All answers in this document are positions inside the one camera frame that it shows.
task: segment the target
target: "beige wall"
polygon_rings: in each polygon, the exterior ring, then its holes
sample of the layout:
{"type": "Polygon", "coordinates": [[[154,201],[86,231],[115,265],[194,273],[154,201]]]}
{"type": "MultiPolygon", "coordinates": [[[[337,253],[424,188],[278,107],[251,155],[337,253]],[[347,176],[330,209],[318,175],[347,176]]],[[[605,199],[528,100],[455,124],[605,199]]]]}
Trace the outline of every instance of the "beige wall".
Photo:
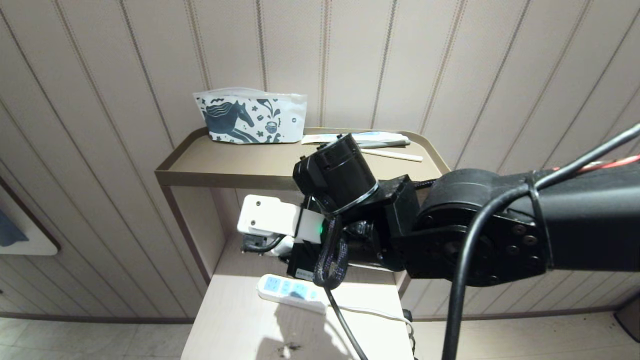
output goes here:
{"type": "MultiPolygon", "coordinates": [[[[502,173],[563,163],[639,120],[637,1],[0,6],[0,176],[63,247],[0,256],[0,312],[196,315],[205,284],[152,172],[203,126],[192,92],[309,94],[308,126],[416,131],[452,168],[502,173]]],[[[554,272],[478,290],[469,308],[606,306],[639,281],[554,272]]],[[[446,287],[412,282],[403,302],[440,316],[446,287]]]]}

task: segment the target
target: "wooden shelf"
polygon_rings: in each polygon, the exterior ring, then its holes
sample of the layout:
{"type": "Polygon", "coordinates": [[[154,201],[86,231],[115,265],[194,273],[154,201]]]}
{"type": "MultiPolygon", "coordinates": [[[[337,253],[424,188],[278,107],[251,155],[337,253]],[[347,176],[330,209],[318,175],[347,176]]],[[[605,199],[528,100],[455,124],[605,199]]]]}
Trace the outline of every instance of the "wooden shelf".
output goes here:
{"type": "MultiPolygon", "coordinates": [[[[305,128],[305,134],[359,133],[364,129],[305,128]]],[[[433,146],[422,136],[396,131],[412,143],[386,151],[420,155],[421,163],[364,154],[376,179],[393,179],[409,174],[412,180],[440,177],[449,171],[433,146]]],[[[156,169],[160,185],[210,186],[218,188],[260,188],[297,190],[291,178],[300,156],[316,151],[316,145],[298,143],[247,144],[212,142],[206,127],[191,133],[156,169]]]]}

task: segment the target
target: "plastic bag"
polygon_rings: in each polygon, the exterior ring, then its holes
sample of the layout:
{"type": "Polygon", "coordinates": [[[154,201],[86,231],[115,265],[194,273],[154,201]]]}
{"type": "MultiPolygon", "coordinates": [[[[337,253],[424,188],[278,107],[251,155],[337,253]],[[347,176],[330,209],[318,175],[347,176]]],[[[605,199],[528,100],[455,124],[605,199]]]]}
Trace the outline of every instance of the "plastic bag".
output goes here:
{"type": "Polygon", "coordinates": [[[293,143],[302,139],[307,96],[249,88],[222,88],[193,94],[214,141],[293,143]]]}

